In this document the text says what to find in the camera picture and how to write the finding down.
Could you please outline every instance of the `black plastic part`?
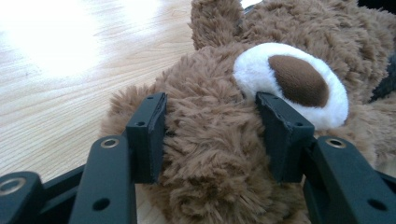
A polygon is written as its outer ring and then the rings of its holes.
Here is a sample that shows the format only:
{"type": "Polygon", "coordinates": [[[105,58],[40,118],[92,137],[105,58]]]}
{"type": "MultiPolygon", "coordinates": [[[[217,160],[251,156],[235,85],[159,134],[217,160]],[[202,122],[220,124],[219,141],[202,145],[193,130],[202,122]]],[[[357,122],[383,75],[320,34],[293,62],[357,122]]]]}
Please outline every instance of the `black plastic part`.
{"type": "Polygon", "coordinates": [[[394,194],[396,194],[396,178],[390,175],[386,175],[384,173],[378,172],[378,175],[382,178],[382,180],[385,182],[385,184],[388,185],[388,187],[390,188],[390,190],[392,190],[392,192],[394,194]]]}
{"type": "Polygon", "coordinates": [[[311,223],[325,223],[326,211],[329,209],[330,204],[327,191],[313,185],[309,178],[307,178],[304,182],[304,197],[311,223]]]}
{"type": "Polygon", "coordinates": [[[325,189],[309,184],[304,187],[313,223],[395,222],[395,194],[352,144],[336,137],[320,137],[312,156],[326,186],[325,189]],[[315,199],[323,192],[329,195],[328,204],[315,199]]]}
{"type": "Polygon", "coordinates": [[[137,222],[129,154],[121,135],[92,145],[69,223],[137,222]]]}
{"type": "Polygon", "coordinates": [[[0,177],[1,224],[35,221],[44,202],[44,189],[38,174],[17,172],[0,177]]]}
{"type": "Polygon", "coordinates": [[[46,203],[38,215],[37,224],[68,222],[83,171],[84,165],[44,184],[46,203]]]}
{"type": "Polygon", "coordinates": [[[265,126],[264,144],[270,170],[278,182],[301,182],[300,157],[310,147],[315,127],[280,98],[259,92],[256,104],[265,126]]]}
{"type": "Polygon", "coordinates": [[[126,126],[129,147],[135,154],[135,183],[157,182],[163,165],[165,113],[166,95],[156,93],[140,104],[126,126]]]}

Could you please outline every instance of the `teddy bear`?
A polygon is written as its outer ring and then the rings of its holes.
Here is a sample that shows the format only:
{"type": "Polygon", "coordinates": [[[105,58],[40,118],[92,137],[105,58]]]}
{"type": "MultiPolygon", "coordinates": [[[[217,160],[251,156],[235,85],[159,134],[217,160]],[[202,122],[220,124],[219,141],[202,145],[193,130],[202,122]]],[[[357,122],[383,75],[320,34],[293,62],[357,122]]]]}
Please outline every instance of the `teddy bear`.
{"type": "Polygon", "coordinates": [[[309,223],[302,186],[268,165],[258,91],[284,99],[376,167],[396,155],[396,93],[373,100],[388,76],[396,16],[356,0],[193,0],[196,52],[149,86],[116,94],[101,135],[122,133],[140,103],[168,97],[163,168],[145,186],[169,223],[309,223]]]}

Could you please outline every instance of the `teddy bear ear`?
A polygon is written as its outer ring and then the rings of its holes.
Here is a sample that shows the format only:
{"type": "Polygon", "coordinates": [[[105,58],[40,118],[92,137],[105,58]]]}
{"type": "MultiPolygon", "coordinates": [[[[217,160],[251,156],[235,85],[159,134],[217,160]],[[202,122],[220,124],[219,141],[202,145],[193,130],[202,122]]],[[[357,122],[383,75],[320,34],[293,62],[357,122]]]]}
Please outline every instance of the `teddy bear ear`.
{"type": "Polygon", "coordinates": [[[195,49],[218,47],[238,40],[244,9],[238,0],[193,0],[192,40],[195,49]]]}

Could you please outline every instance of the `teddy bear snout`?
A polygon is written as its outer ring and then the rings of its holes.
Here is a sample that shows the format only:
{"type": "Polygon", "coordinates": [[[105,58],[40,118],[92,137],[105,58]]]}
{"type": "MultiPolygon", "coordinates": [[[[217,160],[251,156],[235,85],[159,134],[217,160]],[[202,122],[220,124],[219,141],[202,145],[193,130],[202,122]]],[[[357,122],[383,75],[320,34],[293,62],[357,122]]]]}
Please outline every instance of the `teddy bear snout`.
{"type": "Polygon", "coordinates": [[[304,106],[324,107],[327,104],[329,87],[310,63],[287,55],[274,55],[268,63],[286,98],[304,106]]]}

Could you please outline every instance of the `stuffed animal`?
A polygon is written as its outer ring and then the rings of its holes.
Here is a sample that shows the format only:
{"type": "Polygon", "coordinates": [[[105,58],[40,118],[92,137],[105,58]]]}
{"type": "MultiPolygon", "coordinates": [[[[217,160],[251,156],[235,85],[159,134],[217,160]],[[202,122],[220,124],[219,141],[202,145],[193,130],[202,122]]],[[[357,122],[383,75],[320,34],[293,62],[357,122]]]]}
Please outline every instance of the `stuffed animal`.
{"type": "Polygon", "coordinates": [[[356,0],[266,0],[246,14],[237,0],[194,0],[190,27],[196,52],[116,95],[102,127],[120,134],[147,95],[166,92],[163,170],[145,189],[170,223],[309,223],[301,185],[268,170],[257,91],[373,166],[396,155],[396,93],[371,102],[396,46],[395,15],[356,0]]]}

